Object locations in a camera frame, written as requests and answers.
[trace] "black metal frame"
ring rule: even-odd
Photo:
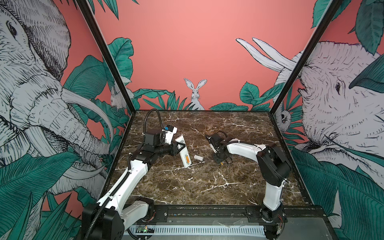
[[[335,15],[336,11],[339,9],[342,2],[343,0],[332,0],[330,6],[328,7],[325,14],[323,15],[323,18],[321,19],[319,25],[317,26],[316,30],[312,34],[310,41],[305,47],[303,54],[301,55],[299,61],[297,62],[295,68],[293,69],[291,75],[289,76],[287,82],[285,83],[283,89],[281,90],[281,93],[279,94],[275,103],[273,104],[270,111],[272,115],[275,114],[277,108],[280,106],[281,102],[284,100],[289,89],[292,87],[292,84],[297,79],[297,76],[299,75],[301,69],[304,67],[313,49],[316,47],[316,44],[319,42],[321,36],[325,32],[326,28],[328,27],[329,23],[331,22],[333,16]]]
[[[101,31],[99,29],[99,26],[97,25],[97,22],[93,16],[93,13],[91,9],[88,6],[87,0],[76,0],[77,4],[80,8],[80,11],[83,14],[83,17],[85,21],[88,24],[89,29],[92,32],[93,37],[95,38],[95,41],[101,51],[101,54],[103,55],[103,58],[105,62],[107,63],[109,70],[112,73],[113,78],[115,79],[117,85],[119,86],[119,89],[124,97],[124,100],[127,102],[128,109],[133,114],[136,112],[135,107],[133,106],[133,103],[131,99],[128,96],[127,90],[121,80],[121,76],[119,73],[118,68],[116,67],[116,64],[111,56],[111,53],[108,49],[108,45],[104,41],[103,35],[101,34]]]

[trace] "elephant ear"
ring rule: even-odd
[[[63,15],[52,0],[0,0],[20,22],[47,70],[61,79],[67,66],[70,32]]]

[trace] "elephant tusk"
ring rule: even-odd
[[[93,171],[85,171],[71,166],[67,171],[64,172],[63,176],[73,180],[84,180],[97,176],[103,169],[104,166]]]
[[[44,157],[49,157],[57,154],[53,149],[41,127],[30,127],[24,130],[25,135],[29,139],[29,142],[35,147],[35,149]]]
[[[99,108],[96,104],[94,104],[90,100],[88,100],[88,99],[68,90],[68,89],[65,89],[65,88],[63,88],[61,97],[62,97],[63,101],[66,103],[78,104],[82,107],[85,107],[85,108],[88,108],[89,110],[94,111],[100,117],[102,117],[102,119],[108,125],[109,132],[111,133],[111,142],[112,142],[112,140],[113,140],[113,127],[112,127],[111,121],[109,120],[108,116],[105,114],[105,112],[103,110],[101,110],[101,108]]]

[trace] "green leaf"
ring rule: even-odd
[[[230,108],[233,108],[233,107],[236,107],[236,106],[237,105],[234,104],[234,103],[219,103],[219,104],[211,107],[210,109],[213,110],[213,111],[227,111]]]
[[[139,101],[137,100],[137,98],[131,98],[131,100],[132,100],[132,104],[135,107],[135,109],[139,110],[140,109],[140,104],[139,104]]]
[[[187,106],[185,106],[185,108],[183,108],[183,110],[189,110],[190,107],[193,107],[195,106],[194,104],[191,106],[192,102],[190,102]]]
[[[103,1],[102,0],[97,0],[98,2],[99,2],[99,4],[101,5],[101,7],[103,8],[103,10],[104,10],[104,12],[105,12],[105,9],[104,9],[104,5],[103,5]]]
[[[288,110],[289,108],[289,105],[290,105],[290,102],[291,102],[291,96],[292,96],[292,87],[288,90],[288,94],[287,94],[287,100],[286,100],[286,109]]]
[[[359,152],[359,151],[356,151],[356,150],[352,150],[352,149],[343,147],[342,145],[334,142],[332,139],[330,139],[327,136],[326,136],[326,138],[328,138],[331,142],[333,142],[337,146],[342,147],[345,151],[353,153],[353,154],[355,154],[355,155],[357,155],[359,157],[363,157],[365,159],[368,159],[368,160],[370,160],[372,162],[375,162],[375,163],[379,164],[380,166],[384,167],[384,157],[381,157],[379,155],[375,155],[375,154],[372,154],[372,153],[365,153],[365,152]]]
[[[89,5],[91,6],[93,14],[95,14],[95,5],[93,4],[93,0],[88,0]]]
[[[284,141],[285,141],[285,143],[290,144],[290,145],[294,145],[294,146],[296,146],[298,144],[297,142],[295,142],[293,140],[289,140],[289,139],[284,139]]]
[[[263,105],[257,105],[252,108],[252,111],[269,111],[269,103]]]
[[[29,215],[32,209],[32,193],[29,194],[25,207],[17,219],[16,224],[9,233],[7,240],[23,240],[25,229],[28,223]]]
[[[300,140],[304,140],[302,137],[300,137],[299,135],[296,135],[296,134],[286,134],[286,133],[282,133],[282,135],[287,138],[287,139],[300,139]]]
[[[348,32],[348,34],[353,33],[354,31],[356,31],[356,26],[354,26],[354,27]]]
[[[291,123],[289,127],[294,128],[294,127],[302,127],[302,126],[303,126],[302,122],[295,122],[295,123]]]
[[[375,54],[383,36],[384,5],[366,2],[361,2],[356,17],[356,36],[366,51]]]
[[[360,174],[362,174],[362,175],[364,175],[364,176],[366,176],[367,178],[369,178],[370,180],[373,181],[373,179],[371,178],[371,176],[368,175],[368,174],[366,174],[366,173],[365,173],[359,166],[356,168],[355,171],[358,172],[358,173],[360,173]]]
[[[228,109],[228,111],[248,111],[247,106],[235,106]]]
[[[170,109],[175,104],[175,99],[176,99],[175,91],[173,91],[172,94],[168,98],[166,109]]]
[[[103,91],[106,83],[103,63],[88,55],[80,66],[74,68],[63,88],[86,99],[94,99]]]
[[[141,98],[143,95],[149,98],[157,98],[157,93],[159,93],[160,95],[163,95],[163,94],[171,95],[171,92],[167,90],[155,90],[155,89],[145,89],[145,88],[142,88],[133,92],[135,98]]]
[[[268,96],[259,97],[259,98],[252,99],[251,104],[252,106],[256,106],[256,105],[259,105],[260,103],[265,103],[268,100],[269,100]]]
[[[109,9],[116,16],[116,18],[119,19],[119,11],[118,11],[118,5],[116,3],[116,0],[104,0],[104,2],[107,4]]]
[[[240,90],[240,99],[243,103],[251,104],[251,101],[259,97],[259,88],[246,82]]]
[[[341,3],[340,7],[337,9],[335,15],[333,16],[332,21],[335,20],[344,11],[344,9],[349,5],[350,2],[351,0],[344,0]]]
[[[180,103],[179,105],[179,109],[178,110],[182,110],[183,107],[184,107],[184,102],[187,100],[187,98],[184,98],[184,100]]]
[[[339,191],[343,210],[343,234],[346,237],[352,240],[382,238],[382,188],[342,164],[318,162],[309,153],[295,148],[291,154],[314,204],[321,205],[327,215],[332,213],[336,191]]]
[[[281,92],[283,89],[285,83],[279,83],[275,86],[273,86],[271,89],[267,90],[263,95],[260,97],[266,97],[268,100],[271,98],[274,98],[277,94]]]
[[[4,235],[21,215],[32,192],[34,206],[72,165],[80,160],[77,154],[63,152],[50,157],[24,155],[0,168],[0,236]]]
[[[298,133],[298,134],[301,134],[301,135],[305,135],[303,132],[299,131],[299,130],[296,130],[294,128],[288,128],[287,132],[290,132],[290,133]]]
[[[129,58],[133,56],[133,46],[131,40],[129,38],[116,38],[111,44],[108,45],[108,48],[120,75],[130,79],[133,72],[132,60]],[[114,84],[114,79],[108,79],[108,83],[109,82]]]
[[[157,96],[159,97],[159,103],[160,103],[161,108],[162,108],[162,109],[165,109],[166,106],[165,106],[165,104],[164,104],[164,100],[163,100],[163,98],[161,97],[161,95],[160,95],[159,93],[157,93]]]
[[[148,103],[151,107],[156,108],[157,110],[164,110],[159,105],[157,105],[157,104],[155,104],[155,103],[153,103],[147,99],[143,99],[143,100],[144,100],[144,102]]]
[[[289,106],[288,106],[287,109],[290,109],[291,107],[293,107],[293,106],[297,103],[297,101],[299,100],[300,97],[301,97],[301,95],[298,94],[298,95],[291,101],[291,103],[289,104]]]
[[[109,152],[112,152],[116,146],[119,146],[121,143],[122,136],[117,135],[113,137],[111,145],[109,146]]]
[[[103,112],[107,115],[107,117],[111,121],[112,127],[118,127],[118,126],[124,127],[124,125],[120,123],[120,119],[124,117],[124,121],[125,121],[128,118],[128,116],[120,113],[117,107],[112,107],[111,105],[107,104],[106,102],[102,102],[99,99],[97,100],[91,99],[91,101],[94,104],[96,104],[101,110],[103,110]],[[93,120],[94,122],[101,122],[103,126],[105,125],[105,121],[97,113],[82,106],[80,108],[85,114],[88,115],[89,119]]]
[[[61,218],[65,213],[65,208],[71,195],[69,195],[40,226],[33,240],[51,240],[57,228],[60,226]]]
[[[291,122],[296,122],[296,121],[299,121],[299,120],[302,120],[302,116],[301,115],[291,115]]]
[[[343,229],[339,229],[339,228],[334,228],[333,229],[337,235],[337,238],[339,240],[350,240],[349,238],[347,238],[344,233],[343,233]]]
[[[323,16],[323,13],[325,12],[325,10],[328,7],[328,4],[329,4],[329,0],[317,0],[316,1],[314,8],[313,8],[312,28],[316,27],[319,24],[321,17]]]
[[[57,204],[55,197],[51,193],[47,193],[48,205],[51,211],[55,210],[59,204]]]
[[[91,197],[91,195],[82,187],[75,189],[77,192],[77,199],[81,202],[83,207],[86,207],[89,203],[94,204],[96,200]]]
[[[384,55],[366,67],[349,85],[349,89],[360,86],[384,93]]]

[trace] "wire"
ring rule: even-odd
[[[95,224],[96,224],[96,221],[99,219],[100,215],[101,215],[101,212],[104,210],[104,208],[106,207],[106,205],[108,204],[109,201],[112,200],[111,197],[113,197],[116,192],[119,190],[119,188],[124,184],[125,180],[127,180],[129,174],[131,173],[129,170],[131,170],[131,156],[128,157],[128,171],[127,173],[125,174],[124,178],[121,180],[121,182],[119,182],[119,184],[115,187],[115,189],[111,192],[111,194],[107,197],[107,199],[103,202],[103,204],[99,207],[99,210],[96,212],[96,215],[95,217],[93,218],[91,224],[89,225],[89,228],[87,230],[87,233],[85,234],[84,236],[84,240],[88,240],[89,236],[91,235],[94,227],[95,227]]]
[[[161,130],[164,129],[164,127],[163,127],[163,123],[162,123],[162,121],[161,121],[160,112],[159,112],[157,109],[154,108],[154,109],[149,110],[149,112],[147,113],[147,115],[146,115],[145,118],[144,118],[144,123],[143,123],[143,134],[145,134],[145,132],[146,132],[146,128],[147,128],[147,119],[148,119],[149,115],[151,114],[151,112],[157,112],[157,116],[159,117],[159,122],[160,122]]]

